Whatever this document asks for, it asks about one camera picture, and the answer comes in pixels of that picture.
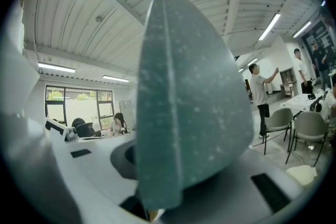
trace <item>green speckled object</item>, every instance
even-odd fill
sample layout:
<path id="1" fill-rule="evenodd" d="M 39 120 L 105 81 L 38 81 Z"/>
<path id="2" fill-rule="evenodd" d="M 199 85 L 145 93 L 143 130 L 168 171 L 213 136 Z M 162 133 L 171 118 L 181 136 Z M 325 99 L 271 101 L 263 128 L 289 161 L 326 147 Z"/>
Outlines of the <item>green speckled object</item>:
<path id="1" fill-rule="evenodd" d="M 145 208 L 174 208 L 182 190 L 224 169 L 253 139 L 233 55 L 188 0 L 153 0 L 137 103 L 136 162 Z"/>

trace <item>black pants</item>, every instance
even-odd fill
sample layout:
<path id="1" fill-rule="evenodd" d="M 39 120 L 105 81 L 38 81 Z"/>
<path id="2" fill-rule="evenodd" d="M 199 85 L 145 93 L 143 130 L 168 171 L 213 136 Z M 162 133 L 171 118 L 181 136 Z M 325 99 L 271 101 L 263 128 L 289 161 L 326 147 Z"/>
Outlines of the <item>black pants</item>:
<path id="1" fill-rule="evenodd" d="M 269 106 L 268 104 L 261 104 L 258 106 L 260 113 L 260 135 L 266 135 L 265 118 L 269 118 Z"/>
<path id="2" fill-rule="evenodd" d="M 311 80 L 307 81 L 307 86 L 304 85 L 304 82 L 301 83 L 302 93 L 313 93 L 313 85 L 311 84 Z"/>

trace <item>corrugated white ceiling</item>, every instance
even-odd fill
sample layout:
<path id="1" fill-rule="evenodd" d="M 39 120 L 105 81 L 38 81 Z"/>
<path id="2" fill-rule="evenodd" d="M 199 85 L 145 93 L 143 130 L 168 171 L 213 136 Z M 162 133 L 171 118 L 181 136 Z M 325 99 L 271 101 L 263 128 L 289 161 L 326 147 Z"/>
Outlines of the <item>corrugated white ceiling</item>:
<path id="1" fill-rule="evenodd" d="M 145 20 L 151 0 L 122 0 Z M 190 0 L 224 34 L 230 0 Z M 286 0 L 239 0 L 239 8 L 228 45 L 232 50 L 250 48 Z M 307 13 L 315 0 L 295 0 L 267 37 L 288 33 Z M 124 70 L 120 76 L 136 74 L 139 64 L 143 26 L 126 16 L 112 0 L 27 0 L 24 6 L 25 42 L 45 46 L 83 59 L 95 60 Z M 75 78 L 101 81 L 101 68 L 90 68 L 59 57 L 39 56 L 28 52 L 36 64 L 45 61 L 75 67 Z"/>

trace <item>shoe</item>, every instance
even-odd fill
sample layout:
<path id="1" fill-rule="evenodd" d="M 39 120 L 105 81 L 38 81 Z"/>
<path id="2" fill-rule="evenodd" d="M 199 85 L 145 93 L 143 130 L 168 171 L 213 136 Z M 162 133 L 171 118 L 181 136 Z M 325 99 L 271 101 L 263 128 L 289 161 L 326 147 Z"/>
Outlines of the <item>shoe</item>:
<path id="1" fill-rule="evenodd" d="M 261 134 L 259 134 L 259 138 L 260 138 L 260 139 L 263 139 L 263 138 L 264 138 L 264 136 L 263 136 L 263 135 L 261 135 Z"/>

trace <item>person in dark shirt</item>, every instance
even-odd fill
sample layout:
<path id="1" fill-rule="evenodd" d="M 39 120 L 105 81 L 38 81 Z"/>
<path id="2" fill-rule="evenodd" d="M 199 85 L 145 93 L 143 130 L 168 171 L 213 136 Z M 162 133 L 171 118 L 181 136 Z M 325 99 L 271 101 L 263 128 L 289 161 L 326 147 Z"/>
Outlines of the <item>person in dark shirt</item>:
<path id="1" fill-rule="evenodd" d="M 326 85 L 331 88 L 330 79 L 329 79 L 329 68 L 327 64 L 327 54 L 323 48 L 320 48 L 319 45 L 313 40 L 311 42 L 313 50 L 313 58 L 315 59 L 314 68 L 320 72 L 322 89 L 325 90 Z"/>

